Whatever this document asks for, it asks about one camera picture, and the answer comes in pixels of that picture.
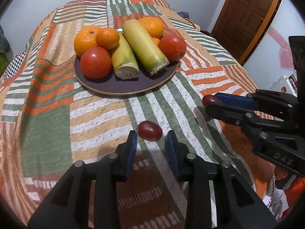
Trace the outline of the grey plush toy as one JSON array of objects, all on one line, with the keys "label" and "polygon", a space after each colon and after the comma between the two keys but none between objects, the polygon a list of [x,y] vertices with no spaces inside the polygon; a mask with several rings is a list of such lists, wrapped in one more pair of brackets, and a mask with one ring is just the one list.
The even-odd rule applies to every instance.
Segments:
[{"label": "grey plush toy", "polygon": [[8,53],[10,50],[10,44],[6,37],[4,36],[4,32],[2,27],[0,26],[0,52],[1,53]]}]

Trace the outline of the blue backpack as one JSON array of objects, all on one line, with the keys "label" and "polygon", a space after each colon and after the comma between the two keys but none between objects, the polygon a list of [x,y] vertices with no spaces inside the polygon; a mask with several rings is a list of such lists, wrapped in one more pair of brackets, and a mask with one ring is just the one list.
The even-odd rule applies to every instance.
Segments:
[{"label": "blue backpack", "polygon": [[187,12],[178,12],[177,14],[184,19],[190,19],[189,14]]}]

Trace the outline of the white sliding wardrobe door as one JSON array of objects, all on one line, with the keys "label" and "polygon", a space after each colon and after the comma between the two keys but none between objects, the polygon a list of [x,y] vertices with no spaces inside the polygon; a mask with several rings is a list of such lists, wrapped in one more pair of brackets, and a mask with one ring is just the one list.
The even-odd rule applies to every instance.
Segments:
[{"label": "white sliding wardrobe door", "polygon": [[296,75],[288,37],[299,35],[304,35],[304,21],[291,0],[282,0],[270,27],[243,65],[259,88],[268,90],[283,75]]}]

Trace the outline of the sugarcane piece back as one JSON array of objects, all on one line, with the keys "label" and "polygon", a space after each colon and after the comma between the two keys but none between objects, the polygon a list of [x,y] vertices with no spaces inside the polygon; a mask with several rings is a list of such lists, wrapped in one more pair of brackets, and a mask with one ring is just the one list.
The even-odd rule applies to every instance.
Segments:
[{"label": "sugarcane piece back", "polygon": [[114,74],[122,80],[135,79],[139,75],[136,57],[122,33],[119,33],[119,43],[111,50],[111,60]]}]

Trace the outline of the red tomato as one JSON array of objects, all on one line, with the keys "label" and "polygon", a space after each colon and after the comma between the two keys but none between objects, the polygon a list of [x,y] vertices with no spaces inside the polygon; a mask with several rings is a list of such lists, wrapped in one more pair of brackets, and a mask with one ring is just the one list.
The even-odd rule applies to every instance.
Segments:
[{"label": "red tomato", "polygon": [[87,79],[97,80],[109,74],[112,60],[107,50],[102,47],[93,47],[82,55],[80,67]]},{"label": "red tomato", "polygon": [[167,57],[170,63],[181,60],[187,50],[185,41],[177,35],[163,36],[159,41],[158,47]]}]

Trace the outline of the striped patchwork bed cover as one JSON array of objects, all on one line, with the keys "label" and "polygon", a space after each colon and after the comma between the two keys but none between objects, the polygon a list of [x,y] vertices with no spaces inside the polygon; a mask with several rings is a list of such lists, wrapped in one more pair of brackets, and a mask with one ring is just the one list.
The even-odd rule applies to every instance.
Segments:
[{"label": "striped patchwork bed cover", "polygon": [[[85,26],[120,27],[129,19],[160,19],[165,34],[181,36],[186,55],[161,88],[131,98],[95,95],[76,79],[73,42]],[[246,95],[257,85],[236,60],[221,64],[216,40],[180,19],[165,0],[74,0],[52,11],[26,45],[19,71],[1,76],[1,192],[27,223],[40,202],[75,161],[98,161],[149,120],[206,161],[236,167],[270,208],[272,170],[237,144],[236,129],[209,120],[202,97]]]}]

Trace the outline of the purple round plate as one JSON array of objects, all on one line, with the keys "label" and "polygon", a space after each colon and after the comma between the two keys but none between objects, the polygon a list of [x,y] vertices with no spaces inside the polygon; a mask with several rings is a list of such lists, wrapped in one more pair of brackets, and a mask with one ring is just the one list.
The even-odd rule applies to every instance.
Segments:
[{"label": "purple round plate", "polygon": [[106,96],[126,96],[143,93],[154,89],[166,81],[168,81],[178,69],[178,64],[169,64],[161,69],[157,74],[151,76],[140,60],[137,61],[139,65],[139,75],[135,79],[122,80],[119,79],[114,71],[98,80],[89,80],[85,78],[80,67],[80,58],[76,58],[74,69],[77,80],[88,90],[106,95]]}]

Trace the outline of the green storage box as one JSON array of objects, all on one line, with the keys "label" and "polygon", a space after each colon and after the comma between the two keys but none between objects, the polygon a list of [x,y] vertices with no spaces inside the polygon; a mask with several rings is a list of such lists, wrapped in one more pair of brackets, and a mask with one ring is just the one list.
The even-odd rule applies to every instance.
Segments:
[{"label": "green storage box", "polygon": [[4,53],[0,53],[0,76],[2,76],[8,66],[8,60]]}]

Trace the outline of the brown wooden door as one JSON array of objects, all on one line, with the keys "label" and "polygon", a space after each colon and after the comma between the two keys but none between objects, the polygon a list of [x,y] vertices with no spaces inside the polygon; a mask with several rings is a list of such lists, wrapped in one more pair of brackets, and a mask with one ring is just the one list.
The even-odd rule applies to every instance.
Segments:
[{"label": "brown wooden door", "polygon": [[243,62],[254,49],[279,0],[225,0],[211,32],[223,47],[215,54],[221,64]]}]

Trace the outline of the dark red grape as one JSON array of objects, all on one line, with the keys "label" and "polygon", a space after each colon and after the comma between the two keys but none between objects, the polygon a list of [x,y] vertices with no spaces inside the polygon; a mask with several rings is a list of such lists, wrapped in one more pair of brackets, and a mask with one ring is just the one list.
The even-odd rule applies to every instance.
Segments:
[{"label": "dark red grape", "polygon": [[206,108],[211,102],[222,103],[222,101],[214,95],[205,95],[202,98],[202,104],[204,108]]},{"label": "dark red grape", "polygon": [[137,133],[141,138],[148,141],[158,141],[163,135],[161,127],[148,120],[138,124]]}]

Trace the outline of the checkered patchwork quilt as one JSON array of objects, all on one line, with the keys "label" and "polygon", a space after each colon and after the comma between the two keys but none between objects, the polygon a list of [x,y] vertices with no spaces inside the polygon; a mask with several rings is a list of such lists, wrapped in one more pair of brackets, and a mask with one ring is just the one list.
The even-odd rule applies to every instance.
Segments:
[{"label": "checkered patchwork quilt", "polygon": [[15,58],[8,64],[4,72],[5,79],[12,78],[19,71],[25,56],[26,56],[26,51],[16,55]]}]

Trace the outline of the large orange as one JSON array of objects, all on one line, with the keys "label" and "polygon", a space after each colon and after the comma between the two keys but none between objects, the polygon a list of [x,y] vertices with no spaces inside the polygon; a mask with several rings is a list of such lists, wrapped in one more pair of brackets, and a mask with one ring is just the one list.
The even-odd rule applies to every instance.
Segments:
[{"label": "large orange", "polygon": [[99,26],[87,26],[77,33],[73,44],[77,57],[82,57],[88,49],[97,46],[96,36],[99,31]]},{"label": "large orange", "polygon": [[143,17],[139,19],[142,27],[146,29],[152,38],[160,39],[164,32],[164,24],[156,17]]}]

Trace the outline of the sugarcane piece front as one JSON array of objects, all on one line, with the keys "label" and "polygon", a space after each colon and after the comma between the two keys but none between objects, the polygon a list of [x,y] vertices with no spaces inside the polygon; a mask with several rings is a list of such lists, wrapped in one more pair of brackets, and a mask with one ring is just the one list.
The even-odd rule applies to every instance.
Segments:
[{"label": "sugarcane piece front", "polygon": [[139,21],[128,20],[123,24],[122,30],[130,47],[151,76],[170,63]]}]

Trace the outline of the small tangerine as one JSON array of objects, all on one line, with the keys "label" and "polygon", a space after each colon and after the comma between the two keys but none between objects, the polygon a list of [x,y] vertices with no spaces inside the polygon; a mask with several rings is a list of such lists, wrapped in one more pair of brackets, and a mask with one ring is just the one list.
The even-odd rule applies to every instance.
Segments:
[{"label": "small tangerine", "polygon": [[102,28],[96,35],[96,43],[107,50],[114,49],[119,44],[119,33],[113,28]]},{"label": "small tangerine", "polygon": [[155,38],[155,37],[152,37],[152,39],[153,39],[154,43],[155,43],[157,46],[159,46],[160,39]]}]

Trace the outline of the sugarcane piece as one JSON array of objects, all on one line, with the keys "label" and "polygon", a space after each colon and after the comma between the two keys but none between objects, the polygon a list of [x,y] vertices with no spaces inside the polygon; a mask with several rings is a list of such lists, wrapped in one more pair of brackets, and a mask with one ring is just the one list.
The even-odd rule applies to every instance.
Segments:
[{"label": "sugarcane piece", "polygon": [[135,79],[139,75],[136,57],[122,33],[119,33],[119,43],[111,50],[111,60],[114,74],[122,80]]},{"label": "sugarcane piece", "polygon": [[123,24],[122,30],[130,47],[151,76],[170,63],[139,21],[128,20]]}]

